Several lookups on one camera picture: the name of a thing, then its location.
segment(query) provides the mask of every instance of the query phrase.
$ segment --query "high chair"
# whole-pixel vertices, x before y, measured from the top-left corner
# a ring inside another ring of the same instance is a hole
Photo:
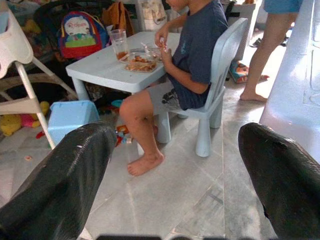
[[[5,93],[5,90],[18,84],[14,82],[12,78],[0,80],[0,95],[8,100],[7,102],[0,103],[0,115],[36,113],[49,144],[53,149],[55,144],[48,133],[48,125],[45,116],[41,111],[39,101],[33,90],[31,82],[59,84],[76,98],[77,94],[58,76],[34,57],[32,47],[19,26],[18,21],[8,8],[6,1],[0,0],[0,12],[8,12],[7,29],[5,32],[0,33],[0,79],[6,75],[8,68],[12,63],[14,63],[27,92],[27,97],[13,100]],[[31,74],[30,76],[33,77],[30,79],[33,81],[30,81],[23,65],[31,62],[44,72],[35,76]]]

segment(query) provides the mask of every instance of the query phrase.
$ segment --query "bare feet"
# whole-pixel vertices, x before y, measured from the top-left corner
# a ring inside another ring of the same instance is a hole
[[[256,93],[247,94],[244,92],[240,95],[240,99],[244,100],[244,101],[259,101],[259,102],[264,102],[264,103],[268,100],[268,98],[265,98],[265,97],[258,95]]]
[[[165,157],[161,152],[153,154],[152,156],[146,156],[146,154],[144,154],[139,159],[128,164],[128,172],[133,176],[140,176],[157,167],[164,159]]]

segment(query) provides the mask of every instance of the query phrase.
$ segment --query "knee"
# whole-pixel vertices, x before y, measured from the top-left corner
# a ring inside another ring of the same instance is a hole
[[[132,117],[134,112],[135,105],[131,97],[129,96],[125,100],[123,100],[119,109],[119,115],[123,120],[126,120],[128,117]]]

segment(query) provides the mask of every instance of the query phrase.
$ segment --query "drinking glass with tea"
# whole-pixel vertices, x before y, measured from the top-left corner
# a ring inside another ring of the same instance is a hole
[[[127,44],[127,34],[125,29],[116,29],[110,31],[111,45],[118,60],[122,59],[129,53]]]

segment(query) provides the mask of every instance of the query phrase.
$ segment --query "blue shorts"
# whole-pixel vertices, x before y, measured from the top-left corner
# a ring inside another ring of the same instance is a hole
[[[265,0],[264,10],[269,14],[298,13],[303,0]]]

